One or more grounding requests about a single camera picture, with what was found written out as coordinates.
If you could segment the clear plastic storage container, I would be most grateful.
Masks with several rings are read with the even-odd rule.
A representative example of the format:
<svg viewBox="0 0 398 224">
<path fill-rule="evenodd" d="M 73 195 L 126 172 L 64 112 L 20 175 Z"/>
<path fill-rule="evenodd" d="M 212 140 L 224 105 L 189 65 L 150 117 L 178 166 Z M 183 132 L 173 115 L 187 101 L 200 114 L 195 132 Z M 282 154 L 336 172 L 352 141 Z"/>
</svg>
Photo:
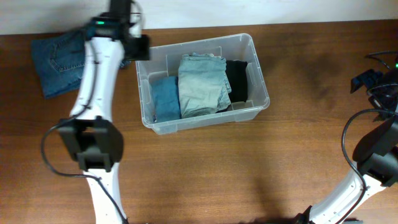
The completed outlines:
<svg viewBox="0 0 398 224">
<path fill-rule="evenodd" d="M 247 62 L 248 100 L 245 103 L 232 103 L 228 110 L 222 113 L 163 123 L 156 122 L 155 104 L 152 97 L 152 82 L 178 75 L 178 67 L 182 56 L 194 52 L 198 54 L 213 54 L 224 57 L 227 60 Z M 176 133 L 184 129 L 254 119 L 271 102 L 254 41 L 247 33 L 151 47 L 150 60 L 137 61 L 136 73 L 142 123 L 158 135 Z"/>
</svg>

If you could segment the blue denim garment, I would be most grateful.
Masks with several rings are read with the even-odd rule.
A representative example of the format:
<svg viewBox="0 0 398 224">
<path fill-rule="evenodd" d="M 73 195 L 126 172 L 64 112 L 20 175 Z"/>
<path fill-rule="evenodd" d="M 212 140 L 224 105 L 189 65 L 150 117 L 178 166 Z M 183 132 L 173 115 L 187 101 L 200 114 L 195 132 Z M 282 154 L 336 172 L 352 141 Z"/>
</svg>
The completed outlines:
<svg viewBox="0 0 398 224">
<path fill-rule="evenodd" d="M 181 118 L 178 77 L 161 78 L 152 83 L 155 121 L 162 123 Z"/>
</svg>

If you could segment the dark blue jeans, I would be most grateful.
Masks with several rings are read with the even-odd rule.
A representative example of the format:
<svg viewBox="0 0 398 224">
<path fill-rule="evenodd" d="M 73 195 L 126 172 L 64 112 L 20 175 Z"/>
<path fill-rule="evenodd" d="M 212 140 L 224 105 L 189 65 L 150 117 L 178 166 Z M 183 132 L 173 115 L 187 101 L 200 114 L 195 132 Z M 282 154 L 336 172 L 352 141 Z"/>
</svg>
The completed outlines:
<svg viewBox="0 0 398 224">
<path fill-rule="evenodd" d="M 85 36 L 82 30 L 33 40 L 30 46 L 44 98 L 80 88 L 85 67 Z"/>
</svg>

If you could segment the light grey jeans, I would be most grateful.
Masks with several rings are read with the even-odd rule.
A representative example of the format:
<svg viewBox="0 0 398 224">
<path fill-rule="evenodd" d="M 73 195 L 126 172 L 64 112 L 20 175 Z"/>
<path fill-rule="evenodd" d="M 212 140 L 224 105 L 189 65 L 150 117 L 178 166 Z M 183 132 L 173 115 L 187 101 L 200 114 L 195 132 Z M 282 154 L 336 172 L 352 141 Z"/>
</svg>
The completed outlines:
<svg viewBox="0 0 398 224">
<path fill-rule="evenodd" d="M 227 109 L 232 92 L 226 59 L 213 54 L 185 54 L 178 68 L 182 118 L 215 114 Z"/>
</svg>

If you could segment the black garment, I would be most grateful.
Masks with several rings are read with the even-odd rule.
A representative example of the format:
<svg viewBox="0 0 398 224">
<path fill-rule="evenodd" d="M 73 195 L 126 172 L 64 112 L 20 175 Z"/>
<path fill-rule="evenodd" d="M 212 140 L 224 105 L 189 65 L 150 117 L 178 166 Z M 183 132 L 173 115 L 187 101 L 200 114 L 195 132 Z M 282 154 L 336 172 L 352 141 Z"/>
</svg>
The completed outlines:
<svg viewBox="0 0 398 224">
<path fill-rule="evenodd" d="M 232 103 L 246 102 L 248 100 L 247 65 L 247 62 L 240 60 L 226 61 L 226 75 L 231 87 L 229 98 Z"/>
</svg>

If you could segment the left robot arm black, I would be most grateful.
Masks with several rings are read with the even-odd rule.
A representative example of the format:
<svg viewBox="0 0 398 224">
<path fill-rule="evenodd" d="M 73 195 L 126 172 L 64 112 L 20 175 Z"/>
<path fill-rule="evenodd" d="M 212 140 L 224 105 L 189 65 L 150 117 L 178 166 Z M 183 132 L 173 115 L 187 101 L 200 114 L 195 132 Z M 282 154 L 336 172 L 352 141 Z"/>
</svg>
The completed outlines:
<svg viewBox="0 0 398 224">
<path fill-rule="evenodd" d="M 136 1 L 112 0 L 108 11 L 83 28 L 85 67 L 76 102 L 67 119 L 52 127 L 90 188 L 96 223 L 127 223 L 118 170 L 124 139 L 114 126 L 112 102 L 120 64 L 150 59 L 150 38 Z"/>
</svg>

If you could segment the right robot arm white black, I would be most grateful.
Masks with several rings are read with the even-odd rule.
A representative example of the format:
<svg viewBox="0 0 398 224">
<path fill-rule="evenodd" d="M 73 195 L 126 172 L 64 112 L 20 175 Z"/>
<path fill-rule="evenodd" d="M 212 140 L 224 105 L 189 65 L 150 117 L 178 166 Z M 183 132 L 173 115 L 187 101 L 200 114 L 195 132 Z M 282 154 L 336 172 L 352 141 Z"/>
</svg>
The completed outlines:
<svg viewBox="0 0 398 224">
<path fill-rule="evenodd" d="M 362 86 L 373 107 L 352 115 L 341 135 L 350 171 L 329 196 L 297 214 L 293 223 L 357 223 L 350 215 L 367 199 L 397 183 L 397 67 L 387 67 L 385 73 L 370 69 L 351 80 L 351 92 Z M 366 113 L 377 113 L 381 124 L 359 141 L 350 157 L 346 151 L 348 128 Z"/>
</svg>

